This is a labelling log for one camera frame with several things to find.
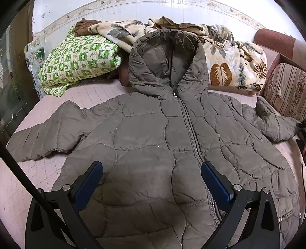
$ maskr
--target bed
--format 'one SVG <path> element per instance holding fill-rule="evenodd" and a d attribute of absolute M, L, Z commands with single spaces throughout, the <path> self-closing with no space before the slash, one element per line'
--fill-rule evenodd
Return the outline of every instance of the bed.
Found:
<path fill-rule="evenodd" d="M 105 80 L 102 77 L 84 80 L 69 88 L 60 98 L 47 95 L 26 116 L 17 131 L 32 127 L 46 121 L 52 113 L 65 101 L 71 100 L 81 108 L 91 108 L 113 98 L 117 95 L 133 92 L 131 87 L 123 87 L 119 80 Z M 218 92 L 232 96 L 241 103 L 256 106 L 257 96 L 242 95 L 237 93 Z M 302 182 L 302 156 L 295 142 L 295 137 L 275 144 L 290 164 L 295 179 L 299 185 L 301 211 L 305 210 L 305 196 Z M 37 161 L 19 163 L 25 174 L 37 188 L 50 191 L 53 183 L 61 172 L 61 167 L 66 159 L 66 154 L 53 153 Z M 12 238 L 24 249 L 25 226 L 28 209 L 31 203 L 31 195 L 24 189 L 9 168 L 0 161 L 0 219 Z"/>

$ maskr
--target brown cloth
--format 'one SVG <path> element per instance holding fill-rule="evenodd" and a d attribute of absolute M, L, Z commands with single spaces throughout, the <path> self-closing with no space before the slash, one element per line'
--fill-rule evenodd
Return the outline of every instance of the brown cloth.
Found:
<path fill-rule="evenodd" d="M 122 86 L 131 86 L 129 80 L 129 53 L 125 51 L 121 51 L 122 54 L 122 62 L 118 67 L 119 80 Z"/>
<path fill-rule="evenodd" d="M 78 21 L 76 24 L 76 27 L 74 29 L 74 37 L 92 35 L 93 33 L 88 30 L 88 27 L 100 22 L 101 21 L 86 20 L 85 18 L 83 18 L 81 21 Z"/>

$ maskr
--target decorative wallpaper border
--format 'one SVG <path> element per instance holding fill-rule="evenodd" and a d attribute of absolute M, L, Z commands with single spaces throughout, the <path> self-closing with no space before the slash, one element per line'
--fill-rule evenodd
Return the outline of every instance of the decorative wallpaper border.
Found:
<path fill-rule="evenodd" d="M 169 4 L 175 3 L 175 4 L 182 4 L 182 5 L 198 6 L 200 8 L 206 8 L 211 11 L 216 11 L 224 15 L 231 16 L 256 30 L 265 28 L 262 24 L 252 19 L 251 17 L 247 16 L 246 14 L 242 13 L 241 11 L 235 8 L 232 8 L 228 5 L 225 5 L 223 3 L 220 3 L 218 1 L 215 1 L 215 0 L 160 0 L 160 1 L 154 1 L 154 0 L 97 0 L 89 4 L 86 4 L 82 7 L 79 7 L 78 9 L 75 9 L 67 13 L 66 15 L 60 17 L 55 22 L 51 23 L 49 26 L 44 28 L 41 32 L 34 33 L 33 39 L 34 40 L 37 38 L 41 39 L 49 35 L 50 33 L 56 31 L 58 28 L 64 26 L 65 24 L 70 23 L 74 20 L 80 20 L 80 18 L 82 18 L 83 16 L 93 13 L 95 11 L 107 9 L 107 8 L 118 6 L 118 5 L 124 5 L 124 4 L 130 4 L 130 3 L 141 3 L 141 2 L 161 2 L 161 3 L 169 3 Z"/>

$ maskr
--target jacket zipper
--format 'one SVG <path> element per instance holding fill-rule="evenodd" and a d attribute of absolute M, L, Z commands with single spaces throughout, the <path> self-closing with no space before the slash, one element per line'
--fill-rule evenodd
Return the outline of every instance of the jacket zipper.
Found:
<path fill-rule="evenodd" d="M 197 160 L 200 164 L 200 167 L 201 167 L 201 165 L 205 162 L 205 160 L 204 160 L 204 158 L 202 158 L 200 156 L 200 153 L 199 153 L 200 148 L 199 148 L 199 145 L 198 145 L 198 141 L 196 139 L 196 135 L 195 135 L 195 133 L 192 129 L 191 121 L 190 121 L 189 115 L 187 113 L 186 106 L 180 98 L 177 98 L 177 99 L 178 99 L 178 102 L 180 103 L 183 118 L 184 118 L 185 124 L 187 126 L 188 132 L 190 134 L 191 144 L 192 144 L 194 154 L 195 154 L 195 156 L 196 156 L 196 158 L 197 158 Z M 208 202 L 209 202 L 209 205 L 210 205 L 210 208 L 211 208 L 211 213 L 212 213 L 215 225 L 218 226 L 220 224 L 220 220 L 217 216 L 215 201 L 214 201 L 214 198 L 213 198 L 211 192 L 208 189 L 207 189 L 207 195 L 208 195 Z"/>

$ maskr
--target jacket hood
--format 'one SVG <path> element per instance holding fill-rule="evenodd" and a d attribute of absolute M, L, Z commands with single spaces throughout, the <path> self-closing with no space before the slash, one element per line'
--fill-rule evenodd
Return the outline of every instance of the jacket hood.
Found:
<path fill-rule="evenodd" d="M 200 40 L 176 29 L 155 31 L 139 38 L 129 57 L 132 87 L 147 96 L 172 100 L 207 94 L 208 70 Z"/>

